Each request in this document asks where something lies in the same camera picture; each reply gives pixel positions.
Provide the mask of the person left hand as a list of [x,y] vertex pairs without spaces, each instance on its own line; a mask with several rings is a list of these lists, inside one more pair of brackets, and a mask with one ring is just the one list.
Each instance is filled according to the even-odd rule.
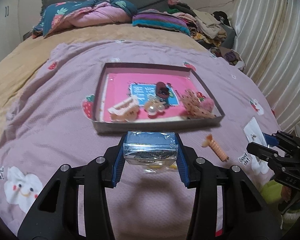
[[300,192],[283,186],[281,189],[283,202],[278,206],[282,215],[287,212],[300,211]]

